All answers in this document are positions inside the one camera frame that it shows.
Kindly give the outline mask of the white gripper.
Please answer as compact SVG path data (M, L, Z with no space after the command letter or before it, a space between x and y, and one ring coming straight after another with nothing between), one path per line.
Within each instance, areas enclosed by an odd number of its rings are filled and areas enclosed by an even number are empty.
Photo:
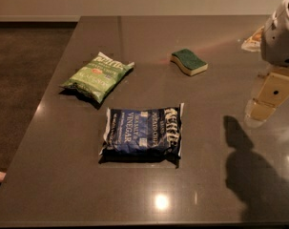
M272 65L289 67L289 0L283 0L264 25L261 57ZM289 68L259 73L245 107L245 123L261 126L289 98Z

